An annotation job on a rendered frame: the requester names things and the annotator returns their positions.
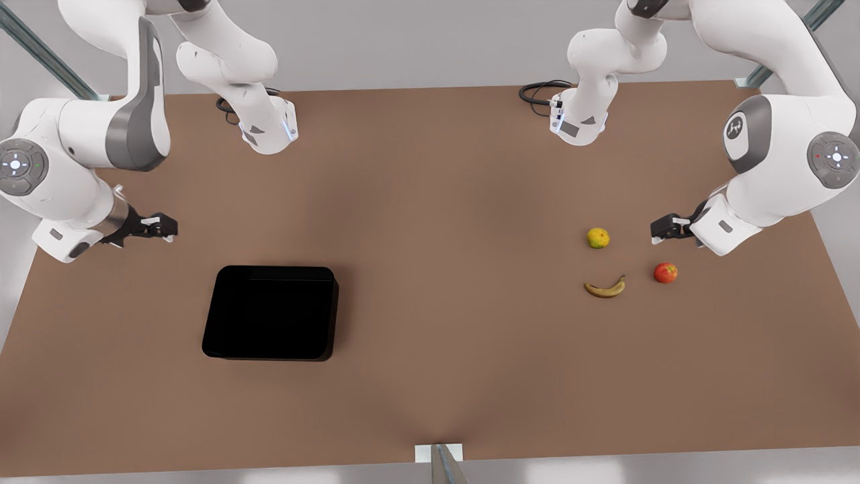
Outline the black storage box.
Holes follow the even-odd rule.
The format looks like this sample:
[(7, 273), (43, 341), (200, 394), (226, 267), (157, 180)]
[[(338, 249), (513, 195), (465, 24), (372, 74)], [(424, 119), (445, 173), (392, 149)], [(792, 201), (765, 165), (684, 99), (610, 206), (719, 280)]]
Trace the black storage box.
[(226, 360), (329, 360), (339, 295), (326, 267), (224, 266), (213, 285), (202, 351)]

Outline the yellow brown banana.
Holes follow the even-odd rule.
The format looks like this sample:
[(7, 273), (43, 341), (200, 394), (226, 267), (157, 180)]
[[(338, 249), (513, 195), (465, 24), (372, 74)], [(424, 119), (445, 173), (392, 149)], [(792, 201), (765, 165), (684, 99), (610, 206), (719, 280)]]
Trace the yellow brown banana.
[(617, 282), (609, 288), (595, 287), (591, 283), (584, 283), (583, 286), (587, 293), (592, 294), (595, 297), (611, 299), (617, 297), (626, 290), (626, 274), (621, 275)]

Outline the silver frame post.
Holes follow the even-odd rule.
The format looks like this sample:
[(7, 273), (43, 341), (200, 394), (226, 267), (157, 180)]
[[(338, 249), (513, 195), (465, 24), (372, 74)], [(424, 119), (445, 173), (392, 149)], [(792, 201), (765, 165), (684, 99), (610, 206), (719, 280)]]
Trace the silver frame post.
[(762, 17), (747, 16), (741, 23), (743, 34), (753, 38), (744, 46), (755, 52), (734, 53), (755, 61), (757, 66), (744, 77), (733, 79), (738, 89), (761, 89), (772, 75), (779, 77), (790, 95), (829, 95), (838, 85), (848, 91), (839, 68), (829, 57), (816, 30), (833, 17), (847, 0), (815, 0), (804, 15), (789, 8), (768, 9)]
[(470, 484), (461, 468), (463, 444), (421, 444), (414, 449), (416, 463), (430, 463), (432, 484)]
[(0, 0), (0, 30), (18, 43), (25, 52), (45, 68), (62, 86), (80, 100), (102, 101), (110, 100), (109, 95), (97, 94), (88, 83), (84, 82), (68, 67), (61, 58), (30, 27)]

